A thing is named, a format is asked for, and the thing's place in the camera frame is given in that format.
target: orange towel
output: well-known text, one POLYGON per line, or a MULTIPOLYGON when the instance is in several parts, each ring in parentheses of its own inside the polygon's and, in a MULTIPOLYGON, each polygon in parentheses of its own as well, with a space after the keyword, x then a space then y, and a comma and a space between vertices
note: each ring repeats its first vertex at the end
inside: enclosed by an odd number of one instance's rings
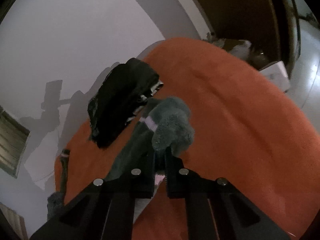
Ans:
MULTIPOLYGON (((204 178, 226 177, 299 239, 320 209, 320 138, 300 109, 247 63, 203 41, 164 41, 144 61, 164 82, 156 97, 180 97, 191 110, 195 141, 184 165, 204 178)), ((105 150, 88 141, 88 122, 80 127, 67 145, 66 203, 106 176, 137 119, 105 150)), ((60 169, 56 161, 56 185, 60 169)), ((133 239, 188 239, 183 200, 169 200, 162 185, 133 239)))

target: metal screw head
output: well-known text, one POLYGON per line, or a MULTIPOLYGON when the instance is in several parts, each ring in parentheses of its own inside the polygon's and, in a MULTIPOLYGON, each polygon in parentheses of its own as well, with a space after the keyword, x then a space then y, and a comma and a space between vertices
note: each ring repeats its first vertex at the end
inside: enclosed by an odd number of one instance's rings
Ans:
POLYGON ((95 179, 93 184, 96 186, 101 186, 103 184, 103 179, 95 179))
POLYGON ((219 185, 221 185, 221 186, 225 186, 225 185, 228 184, 228 181, 227 181, 227 179, 225 179, 225 178, 218 178, 218 179, 217 179, 217 183, 218 183, 219 185))
POLYGON ((188 170, 188 169, 183 168, 183 169, 180 169, 180 170, 179 170, 179 173, 180 173, 181 175, 188 175, 189 170, 188 170))
POLYGON ((132 175, 140 175, 141 174, 141 170, 140 169, 133 169, 132 171, 131 171, 131 174, 132 175))

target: gray fabric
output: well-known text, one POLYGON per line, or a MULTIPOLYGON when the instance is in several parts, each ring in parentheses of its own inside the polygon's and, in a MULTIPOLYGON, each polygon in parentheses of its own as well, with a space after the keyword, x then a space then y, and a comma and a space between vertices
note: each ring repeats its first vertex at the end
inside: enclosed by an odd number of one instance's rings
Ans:
MULTIPOLYGON (((179 156, 192 144, 194 130, 188 122, 189 118, 190 110, 180 98, 169 97, 164 100, 149 98, 131 138, 115 158, 105 180, 119 178, 130 168, 133 160, 137 160, 145 153, 156 153, 156 171, 162 172, 160 164, 164 161, 164 151, 167 147, 171 146, 172 154, 179 156), (157 125, 155 132, 141 121, 148 117, 157 125)), ((136 199, 133 222, 150 201, 151 199, 136 199)))
POLYGON ((55 214, 64 206, 64 197, 67 192, 69 154, 70 150, 63 149, 60 155, 60 162, 62 166, 60 191, 54 192, 48 197, 48 220, 55 216, 55 214))

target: black fabric item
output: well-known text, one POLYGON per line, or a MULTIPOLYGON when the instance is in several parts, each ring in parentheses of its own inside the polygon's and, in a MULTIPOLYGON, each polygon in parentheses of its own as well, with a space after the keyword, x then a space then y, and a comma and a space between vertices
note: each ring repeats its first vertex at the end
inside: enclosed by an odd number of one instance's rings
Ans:
POLYGON ((91 139, 99 148, 108 147, 118 137, 130 123, 128 118, 151 97, 150 89, 158 80, 159 75, 136 58, 109 73, 88 105, 91 139))

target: floor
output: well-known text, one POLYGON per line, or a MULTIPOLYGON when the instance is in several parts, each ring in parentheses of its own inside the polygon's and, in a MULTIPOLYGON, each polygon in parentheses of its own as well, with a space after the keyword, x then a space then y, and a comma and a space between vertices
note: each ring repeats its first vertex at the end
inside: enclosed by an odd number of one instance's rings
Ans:
POLYGON ((320 30, 300 20, 301 55, 292 71, 287 92, 320 132, 320 30))

